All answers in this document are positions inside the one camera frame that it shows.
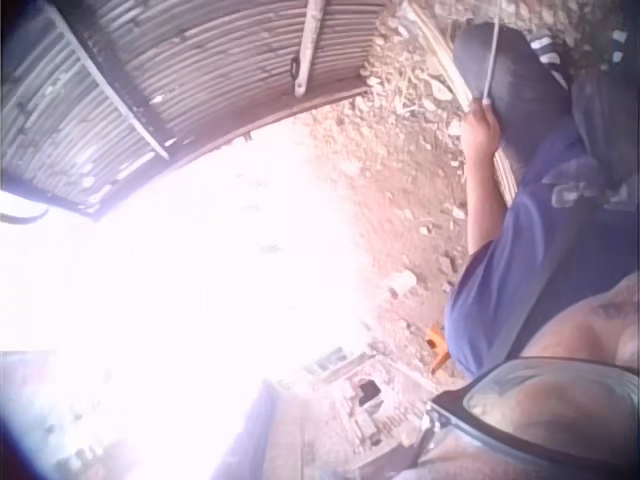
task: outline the hand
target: hand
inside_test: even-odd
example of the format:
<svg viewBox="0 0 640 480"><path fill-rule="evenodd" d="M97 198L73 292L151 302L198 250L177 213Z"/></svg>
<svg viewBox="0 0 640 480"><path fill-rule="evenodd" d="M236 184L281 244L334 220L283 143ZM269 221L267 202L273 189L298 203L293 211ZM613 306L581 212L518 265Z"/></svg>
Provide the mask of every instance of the hand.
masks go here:
<svg viewBox="0 0 640 480"><path fill-rule="evenodd" d="M474 98L462 123L462 151L467 163L492 165L500 148L501 134L498 119L490 103Z"/></svg>

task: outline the wire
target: wire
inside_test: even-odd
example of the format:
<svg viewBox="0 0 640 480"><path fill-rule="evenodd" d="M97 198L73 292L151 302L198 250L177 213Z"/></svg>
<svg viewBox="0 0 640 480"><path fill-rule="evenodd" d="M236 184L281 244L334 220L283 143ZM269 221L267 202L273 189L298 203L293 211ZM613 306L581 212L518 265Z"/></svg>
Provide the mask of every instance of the wire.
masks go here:
<svg viewBox="0 0 640 480"><path fill-rule="evenodd" d="M497 0L496 20L493 27L493 41L491 42L491 55L489 56L489 70L487 71L487 81L484 84L484 93L482 101L489 99L489 89L491 88L491 80L493 79L493 69L496 63L496 51L498 50L498 35L500 33L500 9L502 8L502 0Z"/></svg>

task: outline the rubble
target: rubble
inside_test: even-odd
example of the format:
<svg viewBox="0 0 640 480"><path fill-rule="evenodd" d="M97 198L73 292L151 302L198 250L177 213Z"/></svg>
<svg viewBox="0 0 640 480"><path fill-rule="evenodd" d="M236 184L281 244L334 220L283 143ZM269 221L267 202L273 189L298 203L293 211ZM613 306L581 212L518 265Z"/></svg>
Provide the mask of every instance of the rubble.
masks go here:
<svg viewBox="0 0 640 480"><path fill-rule="evenodd" d="M438 264L440 265L440 270L442 270L446 275L453 275L456 272L453 259L448 255L438 256Z"/></svg>
<svg viewBox="0 0 640 480"><path fill-rule="evenodd" d="M464 213L464 210L462 210L460 207L452 207L451 214L458 220L464 220L465 218L467 218L467 214Z"/></svg>

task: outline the orange object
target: orange object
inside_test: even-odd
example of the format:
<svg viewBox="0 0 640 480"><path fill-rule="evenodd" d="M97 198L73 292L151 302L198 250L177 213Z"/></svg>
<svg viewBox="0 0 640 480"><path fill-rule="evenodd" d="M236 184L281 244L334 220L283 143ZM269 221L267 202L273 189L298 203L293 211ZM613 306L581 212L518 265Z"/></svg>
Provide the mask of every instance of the orange object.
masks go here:
<svg viewBox="0 0 640 480"><path fill-rule="evenodd" d="M433 361L433 365L431 365L431 375L436 373L442 366L447 363L447 360L451 358L451 354L449 353L449 347L447 345L447 341L444 338L444 334L439 327L431 326L427 329L427 345L429 348L433 350L436 354L436 359Z"/></svg>

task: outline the fingers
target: fingers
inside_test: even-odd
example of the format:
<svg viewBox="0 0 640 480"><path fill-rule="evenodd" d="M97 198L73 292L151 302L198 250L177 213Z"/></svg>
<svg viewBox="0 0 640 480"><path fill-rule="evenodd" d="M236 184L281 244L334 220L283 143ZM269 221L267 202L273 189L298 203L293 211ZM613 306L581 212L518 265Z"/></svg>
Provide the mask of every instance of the fingers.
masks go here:
<svg viewBox="0 0 640 480"><path fill-rule="evenodd" d="M484 111L484 116L491 125L493 129L499 129L500 125L498 124L498 119L493 113L493 107L491 106L491 102L482 102L482 110Z"/></svg>
<svg viewBox="0 0 640 480"><path fill-rule="evenodd" d="M469 103L469 113L474 117L478 117L478 116L480 118L484 117L482 102L480 101L479 98L474 98L473 100L471 100L471 103Z"/></svg>

